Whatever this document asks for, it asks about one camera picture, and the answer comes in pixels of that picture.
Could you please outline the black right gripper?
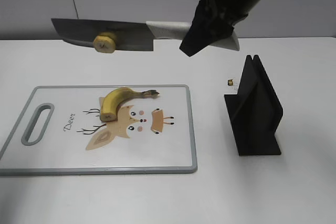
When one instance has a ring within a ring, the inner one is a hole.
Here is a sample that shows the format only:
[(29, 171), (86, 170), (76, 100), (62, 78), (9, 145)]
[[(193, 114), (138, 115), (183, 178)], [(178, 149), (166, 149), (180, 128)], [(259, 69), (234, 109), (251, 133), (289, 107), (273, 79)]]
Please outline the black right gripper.
[(190, 29), (179, 49), (191, 57), (207, 46), (235, 50), (233, 26), (260, 0), (199, 0)]

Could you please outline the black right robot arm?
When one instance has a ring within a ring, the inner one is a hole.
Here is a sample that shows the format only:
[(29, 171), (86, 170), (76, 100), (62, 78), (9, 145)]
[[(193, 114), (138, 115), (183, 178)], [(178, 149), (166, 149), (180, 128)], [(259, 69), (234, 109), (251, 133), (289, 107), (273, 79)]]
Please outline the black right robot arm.
[(233, 37), (234, 26), (246, 19), (259, 1), (199, 0), (180, 50), (191, 57), (215, 42)]

